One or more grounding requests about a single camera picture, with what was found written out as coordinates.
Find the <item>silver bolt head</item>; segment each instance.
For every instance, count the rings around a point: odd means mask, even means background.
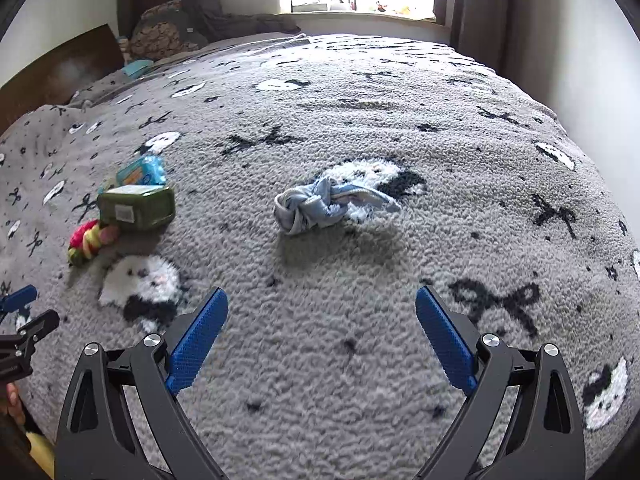
[[[500,344],[500,338],[494,334],[484,334],[482,342],[487,346],[496,347]]]
[[[84,347],[84,355],[94,355],[99,350],[98,343],[89,343]]]
[[[556,345],[551,344],[551,343],[547,343],[545,345],[545,352],[548,353],[549,355],[553,355],[553,356],[556,356],[559,353],[558,347]]]
[[[156,346],[161,337],[158,334],[149,334],[145,337],[145,346]]]

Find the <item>green container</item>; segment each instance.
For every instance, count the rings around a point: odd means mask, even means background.
[[[121,186],[98,195],[100,222],[123,231],[147,231],[175,217],[174,190],[167,186]]]

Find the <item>curtain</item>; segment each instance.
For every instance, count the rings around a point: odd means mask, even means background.
[[[286,14],[223,15],[220,0],[182,0],[182,8],[198,31],[212,42],[262,32],[300,32],[293,17]]]
[[[456,0],[451,45],[496,72],[504,58],[510,0]]]

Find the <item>light blue cloth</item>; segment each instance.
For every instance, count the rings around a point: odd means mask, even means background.
[[[124,66],[122,71],[127,74],[130,78],[136,79],[139,78],[146,72],[151,70],[154,62],[150,59],[137,59],[132,61],[131,63]]]
[[[322,228],[339,222],[347,214],[350,203],[389,212],[401,209],[389,195],[357,184],[338,184],[324,176],[312,184],[291,187],[277,195],[273,215],[287,235],[297,235],[314,225]]]

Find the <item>gray blanket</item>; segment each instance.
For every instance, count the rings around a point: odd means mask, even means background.
[[[423,283],[482,332],[560,347],[589,474],[638,410],[640,253],[625,219],[551,110],[449,47],[214,44],[24,116],[0,152],[2,291],[33,283],[31,314],[62,318],[23,384],[52,438],[86,343],[131,345],[214,286],[228,321],[179,399],[232,479],[417,472],[463,402],[415,318]],[[68,238],[97,217],[98,187],[140,153],[164,158],[175,220],[69,268]],[[335,226],[281,234],[276,194],[323,174],[402,211],[352,208]],[[161,463],[135,402],[132,415]]]

